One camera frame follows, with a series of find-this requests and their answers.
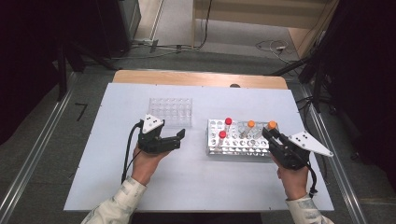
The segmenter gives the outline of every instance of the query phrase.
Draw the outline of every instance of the person's sleeve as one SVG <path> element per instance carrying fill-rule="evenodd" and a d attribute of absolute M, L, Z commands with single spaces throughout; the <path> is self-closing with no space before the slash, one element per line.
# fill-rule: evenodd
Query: person's sleeve
<path fill-rule="evenodd" d="M 286 204 L 295 224 L 333 224 L 319 212 L 309 195 L 298 200 L 286 201 Z"/>
<path fill-rule="evenodd" d="M 128 223 L 146 188 L 128 176 L 116 195 L 91 210 L 81 224 Z"/>

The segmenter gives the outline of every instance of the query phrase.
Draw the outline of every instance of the black cable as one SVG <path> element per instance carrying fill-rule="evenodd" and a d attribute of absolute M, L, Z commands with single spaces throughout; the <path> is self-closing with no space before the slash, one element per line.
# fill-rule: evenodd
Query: black cable
<path fill-rule="evenodd" d="M 293 155 L 295 158 L 297 158 L 297 160 L 299 160 L 302 164 L 304 164 L 306 167 L 308 167 L 308 170 L 311 172 L 312 185 L 311 185 L 311 189 L 309 190 L 309 197 L 313 198 L 314 195 L 318 192 L 315 189 L 315 186 L 317 185 L 317 174 L 315 173 L 314 169 L 312 169 L 309 161 L 304 161 L 297 153 L 295 153 L 292 150 L 289 150 L 289 152 L 291 155 Z"/>
<path fill-rule="evenodd" d="M 207 9 L 207 14 L 206 14 L 206 22 L 205 22 L 205 38 L 204 38 L 204 41 L 201 43 L 201 45 L 199 46 L 199 47 L 196 47 L 196 48 L 191 48 L 191 46 L 190 45 L 157 45 L 157 46 L 155 46 L 155 48 L 163 48 L 163 49 L 189 49 L 189 50 L 192 50 L 192 49 L 194 49 L 194 50 L 198 50 L 198 49 L 201 49 L 203 46 L 204 46 L 204 44 L 206 43 L 206 40 L 207 40 L 207 25 L 209 24 L 209 15 L 210 15 L 210 9 L 212 8 L 212 1 L 213 0 L 210 0 L 210 2 L 209 2 L 209 8 Z M 145 47 L 150 47 L 151 48 L 151 45 L 146 45 L 146 44 L 142 44 L 142 43 L 139 43 L 139 44 L 137 44 L 137 45 L 143 45 L 143 46 L 145 46 Z"/>
<path fill-rule="evenodd" d="M 306 115 L 307 115 L 307 112 L 309 111 L 309 107 L 310 107 L 311 104 L 312 104 L 312 99 L 313 99 L 313 96 L 308 96 L 308 97 L 305 97 L 305 98 L 303 98 L 303 99 L 301 99 L 301 100 L 296 101 L 296 103 L 298 104 L 298 103 L 300 103 L 301 101 L 307 100 L 307 102 L 305 103 L 305 105 L 304 105 L 303 107 L 301 107 L 299 110 L 302 110 L 302 109 L 304 110 L 304 113 L 303 113 L 303 125 L 304 125 L 305 129 L 306 129 L 311 135 L 312 135 L 312 133 L 311 133 L 311 131 L 309 130 L 308 123 L 307 123 L 307 120 L 306 120 Z M 330 103 L 329 101 L 326 101 L 326 100 L 323 100 L 323 99 L 321 99 L 321 101 L 324 101 L 324 102 L 327 103 L 327 104 Z M 327 175 L 328 175 L 327 165 L 326 165 L 326 162 L 325 162 L 325 160 L 324 160 L 324 156 L 323 156 L 323 155 L 320 155 L 320 157 L 321 157 L 322 163 L 323 163 L 323 179 L 324 179 L 326 185 L 329 185 L 330 183 L 327 181 Z"/>
<path fill-rule="evenodd" d="M 293 71 L 294 71 L 294 73 L 297 75 L 297 76 L 299 76 L 300 75 L 300 73 L 298 73 L 295 69 L 292 69 Z M 292 75 L 290 72 L 287 72 L 287 74 L 289 75 L 289 76 L 291 76 L 291 77 L 296 77 L 295 75 Z"/>
<path fill-rule="evenodd" d="M 139 152 L 136 153 L 136 155 L 134 155 L 134 157 L 131 159 L 131 161 L 128 164 L 128 167 L 126 168 L 126 170 L 129 170 L 129 167 L 131 166 L 132 162 L 134 161 L 134 159 L 137 157 L 137 155 L 140 154 L 140 152 L 142 152 L 142 150 L 140 150 Z"/>
<path fill-rule="evenodd" d="M 323 9 L 322 9 L 321 12 L 320 12 L 320 15 L 319 15 L 319 17 L 318 17 L 317 22 L 316 22 L 315 25 L 308 31 L 308 33 L 305 34 L 305 36 L 304 36 L 303 40 L 301 41 L 300 45 L 298 46 L 297 50 L 300 49 L 300 46 L 304 43 L 304 41 L 305 41 L 306 37 L 308 36 L 308 34 L 311 33 L 311 32 L 315 29 L 315 27 L 318 25 L 318 22 L 319 22 L 319 20 L 320 20 L 320 17 L 323 15 L 324 9 L 325 9 L 326 6 L 329 4 L 329 2 L 330 2 L 330 0 L 327 0 L 326 4 L 324 5 Z M 330 14 L 332 14 L 332 9 L 329 11 L 329 14 L 327 14 L 325 20 L 327 20 L 327 18 L 329 18 Z"/>
<path fill-rule="evenodd" d="M 124 165 L 123 165 L 123 172 L 122 172 L 122 177 L 121 177 L 121 183 L 126 179 L 126 173 L 128 172 L 127 169 L 127 164 L 128 164 L 128 156 L 129 156 L 129 151 L 131 148 L 131 140 L 132 140 L 132 135 L 134 134 L 134 130 L 137 127 L 141 127 L 143 125 L 143 120 L 140 120 L 140 122 L 136 123 L 134 125 L 134 127 L 132 128 L 131 132 L 129 133 L 129 137 L 128 137 L 128 144 L 126 147 L 126 153 L 125 153 L 125 161 L 124 161 Z"/>

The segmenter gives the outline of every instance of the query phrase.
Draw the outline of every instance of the cable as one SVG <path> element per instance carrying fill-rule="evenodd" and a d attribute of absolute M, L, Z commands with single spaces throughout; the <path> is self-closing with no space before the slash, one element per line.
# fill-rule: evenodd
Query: cable
<path fill-rule="evenodd" d="M 143 125 L 143 120 L 140 120 L 138 123 L 136 123 L 134 125 L 134 127 L 132 128 L 131 132 L 129 133 L 129 137 L 128 137 L 128 144 L 126 146 L 126 152 L 125 152 L 125 161 L 124 161 L 124 165 L 123 165 L 123 172 L 122 172 L 122 177 L 121 177 L 121 183 L 126 179 L 126 173 L 128 172 L 128 168 L 129 165 L 128 164 L 128 156 L 129 156 L 129 151 L 131 148 L 131 140 L 132 140 L 132 135 L 134 134 L 134 130 L 137 127 L 142 127 Z"/>
<path fill-rule="evenodd" d="M 303 40 L 301 41 L 300 45 L 298 46 L 297 50 L 300 49 L 300 46 L 304 43 L 304 41 L 305 41 L 306 37 L 308 36 L 308 34 L 311 33 L 311 32 L 315 29 L 315 27 L 318 25 L 318 22 L 319 22 L 319 20 L 320 20 L 320 17 L 323 15 L 324 9 L 325 9 L 326 6 L 329 4 L 329 2 L 331 2 L 331 0 L 327 0 L 326 4 L 324 5 L 323 9 L 322 9 L 321 12 L 320 12 L 320 15 L 319 15 L 319 17 L 318 17 L 317 22 L 316 22 L 315 25 L 305 34 L 305 36 L 304 36 Z M 332 10 L 334 9 L 335 6 L 336 6 L 336 4 L 334 4 L 334 5 L 332 6 L 332 9 L 329 11 L 329 14 L 327 14 L 325 20 L 327 20 L 327 19 L 329 18 L 330 14 L 332 14 Z"/>
<path fill-rule="evenodd" d="M 136 153 L 136 155 L 134 155 L 131 159 L 131 161 L 128 164 L 128 167 L 126 168 L 126 170 L 129 170 L 129 167 L 131 166 L 132 162 L 134 161 L 134 159 L 137 157 L 137 155 L 140 154 L 140 152 L 142 152 L 142 150 L 140 150 L 139 152 Z"/>
<path fill-rule="evenodd" d="M 309 197 L 313 198 L 318 191 L 315 189 L 315 186 L 317 185 L 317 174 L 315 173 L 314 169 L 311 167 L 311 163 L 309 161 L 304 161 L 297 153 L 295 153 L 292 150 L 289 150 L 289 153 L 293 155 L 299 162 L 304 164 L 306 167 L 308 167 L 308 170 L 311 172 L 311 177 L 312 177 L 312 185 L 311 189 L 309 190 Z"/>
<path fill-rule="evenodd" d="M 195 48 L 192 49 L 190 45 L 157 45 L 157 46 L 155 46 L 155 48 L 185 49 L 185 50 L 179 50 L 177 52 L 201 49 L 204 46 L 204 44 L 205 44 L 205 42 L 207 40 L 207 25 L 209 24 L 209 15 L 210 15 L 210 9 L 212 8 L 212 1 L 213 0 L 210 0 L 210 2 L 209 2 L 209 7 L 207 9 L 207 14 L 206 14 L 206 19 L 205 19 L 206 20 L 206 22 L 205 22 L 205 38 L 204 38 L 204 41 L 201 42 L 201 45 L 199 47 L 195 47 Z M 146 45 L 146 44 L 138 44 L 138 45 L 144 45 L 146 47 L 150 47 L 151 48 L 150 45 Z"/>
<path fill-rule="evenodd" d="M 201 1 L 201 8 L 204 8 L 204 1 Z M 203 16 L 204 16 L 204 11 L 201 10 L 201 18 L 202 18 Z M 201 19 L 201 21 L 200 21 L 201 34 L 204 33 L 204 29 L 203 29 L 203 27 L 202 27 L 202 22 L 203 22 L 203 21 L 204 21 L 203 19 Z"/>
<path fill-rule="evenodd" d="M 123 60 L 123 59 L 147 59 L 147 58 L 158 58 L 158 57 L 162 57 L 162 56 L 168 55 L 168 54 L 180 53 L 180 52 L 184 52 L 184 51 L 195 51 L 195 50 L 198 50 L 198 49 L 184 49 L 184 50 L 172 51 L 172 52 L 167 52 L 167 53 L 157 54 L 157 55 L 151 55 L 151 56 L 123 57 L 123 58 L 113 58 L 113 59 Z"/>
<path fill-rule="evenodd" d="M 294 73 L 297 75 L 297 76 L 299 76 L 300 74 L 295 70 L 295 69 L 292 69 L 293 71 L 294 71 Z M 295 75 L 292 75 L 291 73 L 290 73 L 290 71 L 289 72 L 287 72 L 287 74 L 289 75 L 289 76 L 291 76 L 291 77 L 296 77 Z"/>
<path fill-rule="evenodd" d="M 308 113 L 308 111 L 309 111 L 309 107 L 312 105 L 312 100 L 313 100 L 313 98 L 314 98 L 313 96 L 308 96 L 308 97 L 305 97 L 305 98 L 303 98 L 303 99 L 300 99 L 300 100 L 296 101 L 296 104 L 299 104 L 299 103 L 302 102 L 302 101 L 307 101 L 307 102 L 305 103 L 304 106 L 302 106 L 302 107 L 299 108 L 299 111 L 302 110 L 302 109 L 304 110 L 304 113 L 303 113 L 303 125 L 304 125 L 305 129 L 306 129 L 311 135 L 312 135 L 312 133 L 311 133 L 311 131 L 309 130 L 306 116 L 307 116 L 307 113 Z M 327 98 L 327 97 L 321 97 L 321 98 L 319 99 L 319 101 L 322 102 L 322 103 L 326 103 L 326 104 L 328 104 L 328 105 L 330 104 L 330 99 Z M 324 179 L 326 185 L 329 185 L 330 183 L 327 181 L 328 170 L 327 170 L 326 161 L 325 161 L 323 155 L 320 155 L 320 157 L 321 157 L 322 163 L 323 163 L 323 179 Z"/>
<path fill-rule="evenodd" d="M 260 44 L 265 43 L 265 42 L 270 42 L 269 49 L 262 49 L 262 46 Z M 281 47 L 284 47 L 284 48 L 282 50 L 280 50 L 279 53 L 276 53 L 272 47 L 274 43 L 282 43 L 283 46 L 281 46 Z M 289 45 L 288 41 L 285 41 L 285 40 L 264 40 L 262 42 L 257 43 L 255 46 L 257 49 L 262 50 L 262 51 L 271 51 L 280 61 L 282 61 L 286 64 L 291 64 L 290 61 L 287 61 L 279 56 L 283 51 L 286 51 L 286 48 L 288 47 L 288 45 Z"/>

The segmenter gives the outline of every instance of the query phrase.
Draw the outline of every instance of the test tube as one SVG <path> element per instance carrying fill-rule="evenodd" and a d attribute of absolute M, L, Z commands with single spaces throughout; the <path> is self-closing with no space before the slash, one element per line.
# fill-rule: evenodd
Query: test tube
<path fill-rule="evenodd" d="M 230 130 L 230 126 L 233 123 L 233 120 L 230 118 L 227 118 L 227 119 L 225 119 L 224 123 L 225 123 L 224 132 L 227 133 Z"/>
<path fill-rule="evenodd" d="M 219 132 L 219 142 L 218 142 L 218 147 L 221 147 L 223 142 L 224 142 L 224 138 L 225 136 L 227 136 L 227 133 L 224 131 L 220 131 Z"/>
<path fill-rule="evenodd" d="M 262 136 L 262 128 L 264 128 L 262 127 L 263 125 L 263 123 L 258 123 L 256 125 L 256 133 L 253 136 L 254 139 L 259 139 Z"/>
<path fill-rule="evenodd" d="M 239 136 L 240 138 L 246 138 L 248 137 L 248 133 L 250 132 L 250 130 L 254 127 L 254 121 L 250 120 L 247 123 L 247 127 L 245 128 L 245 130 L 241 133 L 241 135 Z"/>
<path fill-rule="evenodd" d="M 265 128 L 266 128 L 268 131 L 270 131 L 270 130 L 273 130 L 274 128 L 276 128 L 276 126 L 277 126 L 276 121 L 271 120 L 271 121 L 269 121 L 269 122 L 267 123 L 267 125 L 265 126 Z"/>

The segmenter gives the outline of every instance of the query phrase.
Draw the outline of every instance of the table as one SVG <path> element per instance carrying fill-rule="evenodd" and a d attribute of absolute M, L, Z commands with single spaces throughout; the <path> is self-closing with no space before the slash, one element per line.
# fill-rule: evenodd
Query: table
<path fill-rule="evenodd" d="M 206 19 L 209 1 L 193 0 L 192 46 L 195 20 Z M 288 27 L 297 53 L 303 58 L 327 29 L 337 5 L 338 0 L 216 0 L 209 19 Z"/>
<path fill-rule="evenodd" d="M 183 86 L 169 85 L 173 83 L 171 80 Z M 225 88 L 235 83 L 242 88 Z M 250 88 L 249 83 L 257 88 Z M 259 86 L 272 89 L 259 89 Z M 277 179 L 274 163 L 217 161 L 205 154 L 205 121 L 211 113 L 221 118 L 230 113 L 239 119 L 271 117 L 278 120 L 285 134 L 299 132 L 303 124 L 291 92 L 286 87 L 282 77 L 172 71 L 117 72 L 113 83 L 107 87 L 64 210 L 91 210 L 116 192 L 120 186 L 126 139 L 132 126 L 147 111 L 150 97 L 191 97 L 193 120 L 192 128 L 186 129 L 181 149 L 167 156 L 151 178 L 137 211 L 286 210 L 286 196 L 281 181 Z M 233 98 L 224 97 L 230 93 L 234 94 Z M 208 100 L 207 96 L 213 96 L 213 101 Z M 256 97 L 254 100 L 259 97 L 267 105 L 278 106 L 257 106 L 248 112 L 240 110 L 237 105 L 229 111 L 224 109 L 224 105 L 234 101 L 240 103 L 245 99 L 248 103 L 248 97 Z M 165 127 L 162 137 L 178 132 L 177 129 Z M 311 162 L 318 171 L 315 157 L 311 157 Z M 101 174 L 94 175 L 98 169 Z M 333 210 L 320 172 L 317 172 L 317 176 L 319 195 L 314 201 L 319 209 Z"/>

